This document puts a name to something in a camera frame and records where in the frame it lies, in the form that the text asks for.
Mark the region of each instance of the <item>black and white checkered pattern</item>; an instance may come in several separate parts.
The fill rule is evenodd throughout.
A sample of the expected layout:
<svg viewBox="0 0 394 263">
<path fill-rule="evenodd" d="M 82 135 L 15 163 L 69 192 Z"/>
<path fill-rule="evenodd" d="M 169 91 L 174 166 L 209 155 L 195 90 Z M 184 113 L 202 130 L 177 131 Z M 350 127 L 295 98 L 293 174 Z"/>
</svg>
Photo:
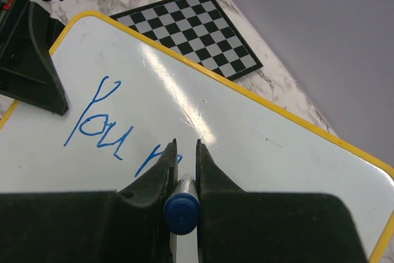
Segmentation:
<svg viewBox="0 0 394 263">
<path fill-rule="evenodd" d="M 262 67 L 215 0 L 165 0 L 112 18 L 231 80 Z"/>
</svg>

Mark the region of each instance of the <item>yellow border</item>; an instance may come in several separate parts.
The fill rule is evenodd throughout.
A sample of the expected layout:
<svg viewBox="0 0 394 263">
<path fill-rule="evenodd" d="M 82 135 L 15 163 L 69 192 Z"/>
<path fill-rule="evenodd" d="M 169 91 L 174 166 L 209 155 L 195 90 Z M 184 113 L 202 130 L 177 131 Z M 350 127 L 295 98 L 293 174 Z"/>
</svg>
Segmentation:
<svg viewBox="0 0 394 263">
<path fill-rule="evenodd" d="M 62 43 L 64 37 L 67 35 L 67 33 L 71 30 L 73 25 L 80 20 L 81 18 L 84 17 L 97 17 L 101 20 L 103 20 L 106 23 L 109 23 L 110 25 L 113 25 L 114 27 L 122 30 L 123 32 L 126 32 L 133 37 L 143 41 L 144 43 L 149 44 L 150 46 L 155 47 L 159 51 L 162 51 L 163 53 L 177 59 L 178 61 L 194 68 L 195 70 L 213 78 L 214 80 L 224 84 L 225 86 L 228 86 L 232 88 L 234 91 L 239 92 L 242 95 L 245 95 L 246 97 L 252 99 L 253 101 L 271 109 L 272 111 L 276 112 L 279 115 L 282 115 L 283 117 L 293 121 L 294 123 L 299 124 L 300 126 L 304 127 L 305 129 L 308 129 L 311 132 L 314 132 L 316 135 L 319 135 L 326 140 L 330 141 L 331 143 L 334 143 L 338 145 L 339 147 L 349 151 L 350 153 L 359 156 L 360 158 L 368 161 L 369 163 L 377 166 L 378 168 L 382 169 L 385 171 L 387 174 L 390 175 L 391 178 L 394 179 L 394 169 L 390 167 L 388 164 L 384 163 L 381 160 L 378 160 L 377 158 L 373 157 L 372 155 L 360 150 L 359 148 L 354 147 L 353 145 L 346 143 L 345 141 L 341 140 L 340 138 L 320 129 L 319 127 L 313 125 L 312 123 L 309 123 L 308 121 L 298 117 L 297 115 L 294 115 L 287 110 L 275 105 L 274 103 L 271 103 L 270 101 L 267 101 L 263 98 L 261 98 L 259 95 L 239 86 L 238 84 L 233 83 L 232 81 L 208 70 L 207 68 L 202 67 L 201 65 L 198 65 L 197 63 L 189 60 L 188 58 L 183 57 L 182 55 L 162 46 L 161 44 L 157 43 L 156 41 L 153 41 L 146 36 L 120 24 L 119 22 L 101 14 L 100 12 L 95 12 L 95 11 L 87 11 L 87 12 L 82 12 L 75 16 L 66 26 L 66 28 L 62 31 L 60 36 L 57 38 L 56 42 L 52 45 L 52 47 L 49 50 L 50 55 L 53 55 L 53 53 L 56 51 L 60 43 Z M 9 119 L 11 116 L 12 112 L 16 109 L 18 105 L 18 101 L 14 101 L 10 108 L 7 110 L 6 114 L 4 115 L 3 119 L 0 120 L 0 129 L 3 127 L 3 125 L 6 123 L 6 121 Z M 384 228 L 372 254 L 371 257 L 369 258 L 370 263 L 378 263 L 379 259 L 383 256 L 384 251 L 386 250 L 386 247 L 388 245 L 388 242 L 391 239 L 391 236 L 394 234 L 394 213 L 391 215 L 389 218 L 386 227 Z"/>
</svg>

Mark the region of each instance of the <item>marker pen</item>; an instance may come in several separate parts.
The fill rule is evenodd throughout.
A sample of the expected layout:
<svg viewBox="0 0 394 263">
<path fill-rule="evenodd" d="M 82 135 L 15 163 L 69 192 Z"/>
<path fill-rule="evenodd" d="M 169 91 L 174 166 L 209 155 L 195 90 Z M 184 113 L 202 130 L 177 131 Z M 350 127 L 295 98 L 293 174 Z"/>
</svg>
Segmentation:
<svg viewBox="0 0 394 263">
<path fill-rule="evenodd" d="M 197 226 L 199 211 L 196 182 L 191 175 L 185 174 L 164 205 L 164 218 L 169 230 L 177 235 L 192 232 Z"/>
</svg>

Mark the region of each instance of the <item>blue marker cap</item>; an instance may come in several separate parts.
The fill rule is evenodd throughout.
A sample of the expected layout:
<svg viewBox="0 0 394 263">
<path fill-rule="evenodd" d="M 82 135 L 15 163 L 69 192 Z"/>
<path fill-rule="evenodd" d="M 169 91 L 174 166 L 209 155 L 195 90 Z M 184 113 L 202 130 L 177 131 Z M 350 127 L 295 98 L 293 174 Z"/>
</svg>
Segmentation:
<svg viewBox="0 0 394 263">
<path fill-rule="evenodd" d="M 172 195 L 164 205 L 164 218 L 169 230 L 177 235 L 193 231 L 199 219 L 200 204 L 191 194 Z"/>
</svg>

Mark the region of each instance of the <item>marble surface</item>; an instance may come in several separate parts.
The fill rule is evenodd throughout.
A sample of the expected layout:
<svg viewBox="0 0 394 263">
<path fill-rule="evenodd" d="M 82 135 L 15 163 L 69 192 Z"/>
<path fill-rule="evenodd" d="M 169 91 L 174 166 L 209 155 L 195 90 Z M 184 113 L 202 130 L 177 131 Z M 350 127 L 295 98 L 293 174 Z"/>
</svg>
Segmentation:
<svg viewBox="0 0 394 263">
<path fill-rule="evenodd" d="M 67 23 L 76 14 L 85 10 L 97 10 L 106 15 L 116 14 L 138 6 L 160 0 L 65 0 L 53 1 L 52 16 Z M 230 0 L 217 0 L 230 20 L 237 27 L 243 38 L 250 45 L 264 67 L 250 73 L 235 82 L 244 86 L 261 97 L 287 109 L 293 114 L 313 123 L 314 125 L 334 134 L 324 117 L 305 96 L 281 62 L 268 48 L 242 13 Z M 0 116 L 7 110 L 11 100 L 0 97 Z M 381 262 L 394 262 L 393 240 L 387 248 Z"/>
</svg>

